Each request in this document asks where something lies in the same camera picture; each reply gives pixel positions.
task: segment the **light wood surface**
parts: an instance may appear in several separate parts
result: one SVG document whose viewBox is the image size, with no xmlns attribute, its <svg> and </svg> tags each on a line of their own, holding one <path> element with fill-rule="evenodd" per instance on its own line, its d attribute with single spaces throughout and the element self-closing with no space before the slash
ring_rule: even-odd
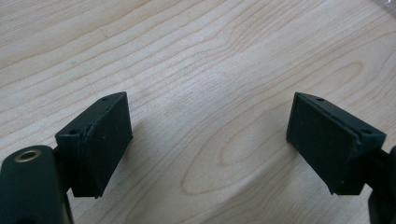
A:
<svg viewBox="0 0 396 224">
<path fill-rule="evenodd" d="M 285 140 L 296 91 L 396 145 L 396 12 L 349 1 L 0 3 L 0 161 L 127 91 L 134 141 L 76 223 L 369 223 Z"/>
</svg>

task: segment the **black clamp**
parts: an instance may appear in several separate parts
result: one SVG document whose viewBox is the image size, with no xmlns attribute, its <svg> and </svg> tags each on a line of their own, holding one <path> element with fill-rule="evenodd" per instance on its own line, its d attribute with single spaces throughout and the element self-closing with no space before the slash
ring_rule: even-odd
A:
<svg viewBox="0 0 396 224">
<path fill-rule="evenodd" d="M 386 135 L 317 96 L 296 92 L 287 140 L 328 186 L 330 193 L 359 195 L 364 184 L 371 223 L 396 223 L 396 147 L 381 149 Z"/>
<path fill-rule="evenodd" d="M 73 223 L 66 192 L 101 197 L 133 139 L 126 92 L 108 95 L 55 135 L 58 146 L 21 149 L 0 173 L 0 223 Z"/>
</svg>

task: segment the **screw hole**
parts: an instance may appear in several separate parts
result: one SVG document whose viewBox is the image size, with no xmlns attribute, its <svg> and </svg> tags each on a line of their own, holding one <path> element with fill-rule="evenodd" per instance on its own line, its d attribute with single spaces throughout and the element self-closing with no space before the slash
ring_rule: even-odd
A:
<svg viewBox="0 0 396 224">
<path fill-rule="evenodd" d="M 367 133 L 367 134 L 372 134 L 373 132 L 367 129 L 362 129 L 361 130 L 363 133 Z"/>
<path fill-rule="evenodd" d="M 24 217 L 18 220 L 15 224 L 36 224 L 37 219 L 34 217 Z"/>
<path fill-rule="evenodd" d="M 35 158 L 39 157 L 41 155 L 40 150 L 29 150 L 29 151 L 24 151 L 21 154 L 19 154 L 16 158 L 16 162 L 26 162 L 26 161 L 32 161 Z"/>
<path fill-rule="evenodd" d="M 73 129 L 72 131 L 70 131 L 69 133 L 70 134 L 76 134 L 76 133 L 78 133 L 79 132 L 79 130 L 78 129 Z"/>
</svg>

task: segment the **wood grain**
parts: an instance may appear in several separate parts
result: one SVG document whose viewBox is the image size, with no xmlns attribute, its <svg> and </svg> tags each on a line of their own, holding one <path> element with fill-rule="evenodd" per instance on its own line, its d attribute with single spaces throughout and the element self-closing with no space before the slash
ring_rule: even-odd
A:
<svg viewBox="0 0 396 224">
<path fill-rule="evenodd" d="M 296 91 L 396 145 L 396 11 L 350 1 L 2 1 L 0 161 L 127 91 L 134 141 L 76 223 L 369 223 L 285 141 Z"/>
</svg>

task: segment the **metal ring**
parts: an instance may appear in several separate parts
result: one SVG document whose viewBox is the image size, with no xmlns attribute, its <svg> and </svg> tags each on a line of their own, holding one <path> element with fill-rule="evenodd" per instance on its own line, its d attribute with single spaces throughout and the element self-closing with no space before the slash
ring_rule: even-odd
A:
<svg viewBox="0 0 396 224">
<path fill-rule="evenodd" d="M 41 151 L 37 149 L 33 150 L 28 150 L 20 153 L 16 158 L 16 162 L 27 162 L 27 161 L 32 161 L 35 158 L 39 157 L 41 155 Z"/>
</svg>

